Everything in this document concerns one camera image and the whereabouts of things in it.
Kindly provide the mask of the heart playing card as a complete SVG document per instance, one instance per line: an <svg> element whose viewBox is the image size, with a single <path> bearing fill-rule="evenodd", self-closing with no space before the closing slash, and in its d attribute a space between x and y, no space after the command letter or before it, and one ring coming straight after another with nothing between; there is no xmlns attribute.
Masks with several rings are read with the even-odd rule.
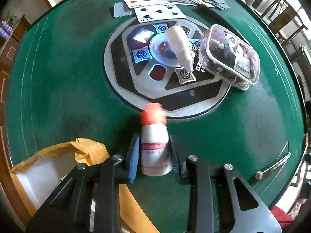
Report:
<svg viewBox="0 0 311 233"><path fill-rule="evenodd" d="M123 1L126 3L129 9L169 3L169 1L167 0L123 0Z"/></svg>

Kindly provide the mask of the dark wooden chair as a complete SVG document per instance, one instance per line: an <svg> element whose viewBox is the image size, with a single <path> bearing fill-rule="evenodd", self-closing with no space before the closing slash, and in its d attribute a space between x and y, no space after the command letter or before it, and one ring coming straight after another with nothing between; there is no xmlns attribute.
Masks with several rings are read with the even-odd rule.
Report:
<svg viewBox="0 0 311 233"><path fill-rule="evenodd" d="M310 51L310 7L299 0L264 0L255 13L266 23L287 54L301 46Z"/></svg>

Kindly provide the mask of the spade playing card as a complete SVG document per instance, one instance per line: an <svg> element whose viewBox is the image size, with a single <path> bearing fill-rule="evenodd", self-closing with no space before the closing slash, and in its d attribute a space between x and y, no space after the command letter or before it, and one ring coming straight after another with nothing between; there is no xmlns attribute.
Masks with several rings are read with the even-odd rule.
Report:
<svg viewBox="0 0 311 233"><path fill-rule="evenodd" d="M186 18L185 14L171 3L138 7L135 8L135 14L139 23Z"/></svg>

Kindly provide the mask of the mahjong table centre control panel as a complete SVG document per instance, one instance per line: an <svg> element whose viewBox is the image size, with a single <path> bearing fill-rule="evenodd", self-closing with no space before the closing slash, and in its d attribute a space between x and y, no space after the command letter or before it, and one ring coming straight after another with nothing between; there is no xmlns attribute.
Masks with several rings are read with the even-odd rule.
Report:
<svg viewBox="0 0 311 233"><path fill-rule="evenodd" d="M195 55L202 34L209 28L186 17L151 23L132 18L110 36L103 56L104 71L115 93L133 108L159 103L171 119L183 119L214 111L230 85L209 73L194 57L193 73L178 62L165 32L180 26Z"/></svg>

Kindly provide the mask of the white bottle red cap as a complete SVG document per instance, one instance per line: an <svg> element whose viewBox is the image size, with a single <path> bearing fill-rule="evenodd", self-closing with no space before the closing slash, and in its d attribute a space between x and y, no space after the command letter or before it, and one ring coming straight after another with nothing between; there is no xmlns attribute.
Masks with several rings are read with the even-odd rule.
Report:
<svg viewBox="0 0 311 233"><path fill-rule="evenodd" d="M145 105L140 113L141 170L147 176L164 176L171 172L167 115L158 103Z"/></svg>

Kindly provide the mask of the white squeeze tube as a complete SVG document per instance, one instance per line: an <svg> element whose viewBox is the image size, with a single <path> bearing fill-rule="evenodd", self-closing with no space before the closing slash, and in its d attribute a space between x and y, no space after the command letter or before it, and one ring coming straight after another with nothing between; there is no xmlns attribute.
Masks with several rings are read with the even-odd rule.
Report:
<svg viewBox="0 0 311 233"><path fill-rule="evenodd" d="M180 66L187 73L192 73L194 57L190 47L190 41L183 28L181 26L172 26L166 30L165 36Z"/></svg>

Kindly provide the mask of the yellow cardboard box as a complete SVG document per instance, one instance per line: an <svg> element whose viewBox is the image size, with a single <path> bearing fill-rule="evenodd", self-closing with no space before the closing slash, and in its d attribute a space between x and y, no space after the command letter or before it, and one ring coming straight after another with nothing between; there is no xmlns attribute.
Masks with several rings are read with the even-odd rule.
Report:
<svg viewBox="0 0 311 233"><path fill-rule="evenodd" d="M157 232L128 188L126 157L86 138L42 149L10 170L36 208L27 232Z"/></svg>

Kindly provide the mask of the clear cartoon zipper pouch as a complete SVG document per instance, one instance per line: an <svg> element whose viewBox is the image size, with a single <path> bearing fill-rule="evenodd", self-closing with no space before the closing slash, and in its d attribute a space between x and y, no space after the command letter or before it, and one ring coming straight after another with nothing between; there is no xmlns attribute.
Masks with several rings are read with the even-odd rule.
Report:
<svg viewBox="0 0 311 233"><path fill-rule="evenodd" d="M260 76L260 58L251 45L232 31L213 24L204 32L198 47L201 65L230 85L248 90Z"/></svg>

